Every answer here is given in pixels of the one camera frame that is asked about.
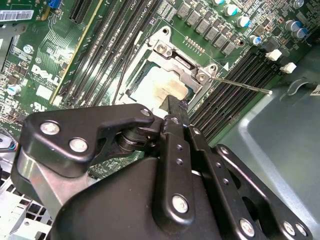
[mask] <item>capacitor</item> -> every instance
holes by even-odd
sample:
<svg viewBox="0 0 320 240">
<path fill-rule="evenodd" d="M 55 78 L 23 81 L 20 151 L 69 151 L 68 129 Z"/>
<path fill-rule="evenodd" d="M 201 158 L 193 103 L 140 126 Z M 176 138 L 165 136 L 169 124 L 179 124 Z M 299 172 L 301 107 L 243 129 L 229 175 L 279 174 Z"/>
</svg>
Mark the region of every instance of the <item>capacitor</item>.
<svg viewBox="0 0 320 240">
<path fill-rule="evenodd" d="M 223 4 L 224 2 L 225 0 L 212 0 L 212 4 L 216 6 Z"/>
<path fill-rule="evenodd" d="M 6 92 L 10 96 L 15 96 L 21 92 L 21 87 L 18 84 L 13 84 L 6 89 Z"/>
<path fill-rule="evenodd" d="M 251 35 L 251 36 L 249 37 L 249 42 L 250 42 L 251 44 L 253 44 L 254 46 L 259 45 L 259 44 L 261 43 L 261 41 L 262 41 L 262 38 L 259 37 L 259 36 Z"/>
<path fill-rule="evenodd" d="M 293 7 L 294 7 L 295 9 L 299 9 L 299 8 L 301 8 L 304 4 L 305 4 L 305 1 L 304 1 L 304 0 L 294 0 L 294 2 L 293 2 Z"/>
<path fill-rule="evenodd" d="M 224 15 L 226 15 L 227 17 L 236 15 L 238 12 L 238 7 L 234 4 L 228 4 L 224 7 Z"/>
<path fill-rule="evenodd" d="M 308 34 L 308 30 L 306 28 L 299 28 L 298 31 L 293 31 L 291 33 L 292 37 L 297 39 L 303 39 Z"/>
<path fill-rule="evenodd" d="M 26 53 L 26 54 L 33 54 L 34 53 L 34 48 L 27 44 L 23 47 L 23 51 Z"/>
<path fill-rule="evenodd" d="M 302 26 L 301 22 L 289 20 L 289 21 L 286 21 L 284 28 L 289 32 L 296 32 L 299 30 L 299 28 L 301 28 L 301 26 Z"/>
<path fill-rule="evenodd" d="M 250 18 L 247 16 L 240 16 L 236 19 L 236 25 L 239 28 L 246 28 L 250 25 L 251 21 Z"/>
</svg>

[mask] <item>black plastic bracket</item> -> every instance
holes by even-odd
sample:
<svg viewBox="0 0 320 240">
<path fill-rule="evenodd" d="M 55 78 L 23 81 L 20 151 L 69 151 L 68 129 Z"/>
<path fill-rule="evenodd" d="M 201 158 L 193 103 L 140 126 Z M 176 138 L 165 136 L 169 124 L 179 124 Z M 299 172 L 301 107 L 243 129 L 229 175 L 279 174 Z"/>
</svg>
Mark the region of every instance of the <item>black plastic bracket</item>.
<svg viewBox="0 0 320 240">
<path fill-rule="evenodd" d="M 59 175 L 76 178 L 92 165 L 99 139 L 105 139 L 107 149 L 121 130 L 149 127 L 154 119 L 152 112 L 140 104 L 38 112 L 26 118 L 20 145 L 28 156 Z M 47 122 L 57 124 L 59 132 L 43 133 L 40 126 Z M 72 139 L 85 141 L 86 151 L 72 150 Z"/>
<path fill-rule="evenodd" d="M 176 116 L 165 117 L 159 145 L 152 215 L 162 230 L 177 234 L 193 223 L 196 213 L 190 148 Z"/>
</svg>

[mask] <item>chip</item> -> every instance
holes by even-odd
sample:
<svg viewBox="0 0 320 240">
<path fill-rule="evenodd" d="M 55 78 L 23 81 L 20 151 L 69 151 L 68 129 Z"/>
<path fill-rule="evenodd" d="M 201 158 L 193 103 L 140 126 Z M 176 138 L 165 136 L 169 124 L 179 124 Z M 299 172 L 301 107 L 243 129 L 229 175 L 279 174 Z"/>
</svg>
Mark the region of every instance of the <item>chip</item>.
<svg viewBox="0 0 320 240">
<path fill-rule="evenodd" d="M 274 28 L 274 30 L 272 31 L 273 35 L 275 35 L 276 37 L 280 35 L 281 33 L 281 29 L 277 26 Z"/>
<path fill-rule="evenodd" d="M 262 26 L 263 27 L 266 27 L 268 24 L 270 23 L 270 20 L 268 18 L 266 18 L 263 23 L 262 23 Z"/>
</svg>

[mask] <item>white label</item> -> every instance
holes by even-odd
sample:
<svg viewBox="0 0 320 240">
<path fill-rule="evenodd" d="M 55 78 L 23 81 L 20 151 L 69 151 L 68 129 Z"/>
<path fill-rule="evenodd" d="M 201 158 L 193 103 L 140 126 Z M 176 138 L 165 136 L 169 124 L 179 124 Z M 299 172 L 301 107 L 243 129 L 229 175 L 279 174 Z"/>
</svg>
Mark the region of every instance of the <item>white label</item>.
<svg viewBox="0 0 320 240">
<path fill-rule="evenodd" d="M 310 96 L 320 96 L 320 84 L 316 86 L 316 89 L 310 94 Z"/>
<path fill-rule="evenodd" d="M 45 86 L 40 85 L 35 93 L 35 95 L 49 100 L 52 95 L 52 91 Z"/>
<path fill-rule="evenodd" d="M 0 11 L 0 22 L 30 20 L 34 12 L 34 10 L 2 10 Z"/>
</svg>

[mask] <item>pcie slot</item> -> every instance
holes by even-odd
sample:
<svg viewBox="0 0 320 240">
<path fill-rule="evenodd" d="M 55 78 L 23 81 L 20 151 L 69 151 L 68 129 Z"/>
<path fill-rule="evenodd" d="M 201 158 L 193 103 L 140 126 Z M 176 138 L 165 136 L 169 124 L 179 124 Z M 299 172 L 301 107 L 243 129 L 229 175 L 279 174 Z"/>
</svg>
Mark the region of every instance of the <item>pcie slot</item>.
<svg viewBox="0 0 320 240">
<path fill-rule="evenodd" d="M 250 72 L 254 68 L 254 64 L 251 65 L 252 63 L 255 63 L 257 56 L 252 55 L 249 53 L 248 55 L 245 56 L 244 59 L 240 62 L 240 66 L 237 65 L 235 69 L 230 72 L 225 78 L 228 80 L 232 80 L 235 82 L 239 83 L 244 83 L 242 82 L 244 79 L 241 77 L 241 73 L 244 72 L 250 66 L 249 71 Z M 203 104 L 198 111 L 193 115 L 191 118 L 191 122 L 194 125 L 199 124 L 199 122 L 202 120 L 204 116 L 207 115 L 207 113 L 211 110 L 211 106 L 229 89 L 231 88 L 230 84 L 226 83 L 220 83 L 218 87 L 213 91 L 213 93 L 210 95 L 210 97 L 206 100 L 206 104 Z"/>
<path fill-rule="evenodd" d="M 126 1 L 126 5 L 121 11 L 120 16 L 117 17 L 115 22 L 110 27 L 111 32 L 107 34 L 107 38 L 100 46 L 97 55 L 90 65 L 90 68 L 83 76 L 83 81 L 85 83 L 90 82 L 89 80 L 91 79 L 93 80 L 93 82 L 90 83 L 89 90 L 86 91 L 84 97 L 80 98 L 82 92 L 75 96 L 78 100 L 87 99 L 88 95 L 92 94 L 92 92 L 97 88 L 100 82 L 97 78 L 97 74 L 99 75 L 101 68 L 103 68 L 105 59 L 107 59 L 111 54 L 113 45 L 119 40 L 121 33 L 124 31 L 128 24 L 128 21 L 130 21 L 132 16 L 136 13 L 138 5 L 139 3 L 136 0 Z"/>
<path fill-rule="evenodd" d="M 239 75 L 243 69 L 248 65 L 248 63 L 252 62 L 254 60 L 255 56 L 248 52 L 243 59 L 234 67 L 234 69 L 225 77 L 228 80 L 232 80 L 234 76 Z M 226 86 L 229 86 L 229 84 L 220 83 L 213 91 L 213 93 L 209 96 L 208 99 L 205 100 L 205 103 L 200 106 L 200 108 L 193 114 L 191 117 L 192 124 L 196 125 L 197 122 L 202 118 L 204 114 L 206 114 L 206 110 L 208 109 L 208 106 L 210 106 L 213 102 L 213 100 L 216 99 L 217 95 L 225 89 Z"/>
<path fill-rule="evenodd" d="M 76 24 L 82 23 L 93 0 L 76 0 L 69 18 Z"/>
<path fill-rule="evenodd" d="M 254 64 L 252 64 L 245 72 L 244 74 L 242 74 L 241 76 L 237 76 L 238 81 L 240 83 L 243 84 L 249 84 L 251 85 L 251 83 L 247 83 L 250 78 L 252 77 L 253 74 L 255 74 L 256 71 L 258 71 L 261 67 L 262 67 L 263 62 L 261 62 L 260 64 L 257 64 L 257 62 L 255 62 Z M 215 111 L 212 109 L 216 109 L 217 107 L 219 107 L 219 104 L 221 103 L 225 103 L 226 100 L 235 94 L 235 91 L 237 89 L 240 89 L 237 86 L 231 86 L 230 84 L 227 84 L 227 90 L 222 92 L 217 98 L 216 100 L 211 104 L 211 106 L 209 107 L 209 111 L 210 114 L 206 114 L 203 115 L 203 118 L 197 123 L 197 127 L 202 131 L 213 119 L 214 116 L 211 116 L 212 114 L 215 113 Z"/>
<path fill-rule="evenodd" d="M 117 1 L 113 1 L 109 6 L 109 10 L 107 11 L 106 15 L 108 17 L 103 18 L 102 23 L 99 26 L 97 33 L 92 40 L 92 44 L 90 45 L 89 49 L 86 51 L 85 56 L 83 59 L 80 59 L 81 62 L 77 67 L 75 74 L 72 77 L 73 83 L 69 89 L 68 94 L 72 96 L 78 96 L 86 86 L 86 82 L 81 78 L 82 71 L 87 69 L 89 66 L 88 64 L 92 61 L 92 58 L 95 56 L 96 52 L 99 49 L 99 45 L 105 40 L 107 37 L 108 32 L 110 31 L 110 24 L 115 21 L 120 10 L 123 9 L 125 1 L 121 2 L 119 8 L 117 8 Z"/>
<path fill-rule="evenodd" d="M 250 86 L 258 85 L 260 82 L 262 82 L 263 77 L 269 71 L 270 69 L 268 70 L 266 66 L 262 67 L 259 70 L 259 72 L 257 72 L 256 75 L 250 79 L 248 84 Z M 238 102 L 240 102 L 241 99 L 244 98 L 247 92 L 251 91 L 242 87 L 235 87 L 233 93 L 228 96 L 228 99 L 220 103 L 219 109 L 216 111 L 214 119 L 211 119 L 209 124 L 204 126 L 206 127 L 205 130 L 203 127 L 202 131 L 204 130 L 204 134 L 207 134 L 208 132 L 212 131 L 215 128 L 215 125 L 222 121 L 223 118 L 227 117 L 228 113 L 230 113 L 232 109 L 238 104 Z"/>
<path fill-rule="evenodd" d="M 263 82 L 261 82 L 259 85 L 257 85 L 257 88 L 263 88 L 266 86 L 273 78 L 275 77 L 275 73 L 271 72 Z M 243 99 L 233 108 L 233 113 L 229 114 L 227 119 L 220 120 L 216 126 L 213 127 L 213 129 L 205 134 L 206 138 L 208 140 L 214 139 L 220 131 L 222 131 L 230 122 L 234 119 L 235 116 L 240 114 L 240 112 L 246 107 L 246 105 L 254 99 L 255 96 L 257 96 L 259 93 L 255 91 L 249 91 L 246 89 L 246 93 L 244 94 Z"/>
<path fill-rule="evenodd" d="M 94 98 L 92 102 L 88 102 L 87 106 L 97 106 L 101 102 L 108 88 L 110 87 L 114 77 L 117 75 L 117 73 L 123 66 L 124 58 L 129 57 L 128 54 L 130 54 L 133 42 L 135 41 L 138 32 L 145 31 L 151 18 L 154 16 L 161 2 L 161 0 L 153 0 L 151 4 L 150 1 L 144 2 L 142 4 L 140 10 L 142 10 L 143 12 L 140 11 L 140 14 L 137 14 L 135 16 L 135 19 L 130 23 L 129 27 L 127 28 L 127 31 L 120 38 L 121 41 L 116 44 L 115 49 L 112 52 L 112 56 L 110 56 L 109 59 L 107 59 L 104 68 L 101 70 L 103 73 L 105 73 L 107 69 L 110 66 L 112 66 L 111 72 L 109 73 L 102 88 L 99 90 L 97 96 Z"/>
</svg>

